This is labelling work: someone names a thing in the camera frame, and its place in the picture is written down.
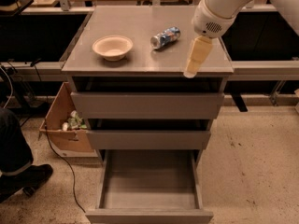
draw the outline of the closed drawer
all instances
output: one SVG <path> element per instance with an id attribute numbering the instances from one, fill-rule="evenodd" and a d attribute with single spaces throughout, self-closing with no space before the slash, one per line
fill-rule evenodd
<path id="1" fill-rule="evenodd" d="M 94 149 L 199 149 L 210 131 L 87 131 Z"/>
<path id="2" fill-rule="evenodd" d="M 208 223 L 191 151 L 107 151 L 91 223 Z"/>
<path id="3" fill-rule="evenodd" d="M 222 93 L 88 93 L 72 92 L 85 119 L 215 119 Z"/>

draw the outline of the gray cabinet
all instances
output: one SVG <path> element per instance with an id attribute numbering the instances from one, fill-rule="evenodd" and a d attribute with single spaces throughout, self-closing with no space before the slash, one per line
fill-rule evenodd
<path id="1" fill-rule="evenodd" d="M 76 110 L 103 162 L 98 203 L 86 213 L 91 223 L 208 223 L 213 217 L 203 208 L 196 167 L 233 69 L 214 40 L 198 75 L 183 76 L 195 37 L 193 12 L 97 7 L 64 65 Z M 180 28 L 180 40 L 153 51 L 150 37 L 170 24 Z M 91 50 L 97 38 L 111 34 L 134 41 L 114 63 Z"/>

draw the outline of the person's leg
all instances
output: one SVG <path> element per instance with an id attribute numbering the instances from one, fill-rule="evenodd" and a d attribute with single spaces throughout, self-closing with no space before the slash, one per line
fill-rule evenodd
<path id="1" fill-rule="evenodd" d="M 16 116 L 0 107 L 0 196 L 3 200 L 18 189 L 37 189 L 52 175 L 48 164 L 32 165 L 33 155 Z"/>

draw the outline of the blue soda can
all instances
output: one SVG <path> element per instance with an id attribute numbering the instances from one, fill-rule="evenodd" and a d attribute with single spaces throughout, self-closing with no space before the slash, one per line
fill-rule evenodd
<path id="1" fill-rule="evenodd" d="M 179 28 L 174 26 L 153 36 L 150 39 L 150 43 L 154 49 L 160 49 L 161 47 L 167 45 L 168 43 L 178 40 L 179 37 L 180 37 L 180 30 Z"/>

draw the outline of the shoe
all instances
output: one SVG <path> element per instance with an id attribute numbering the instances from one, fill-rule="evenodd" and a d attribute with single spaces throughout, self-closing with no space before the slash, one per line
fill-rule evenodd
<path id="1" fill-rule="evenodd" d="M 40 166 L 32 165 L 18 175 L 1 175 L 0 195 L 12 195 L 16 191 L 25 187 L 38 189 L 42 184 L 48 181 L 52 173 L 52 167 L 48 164 L 44 164 Z"/>

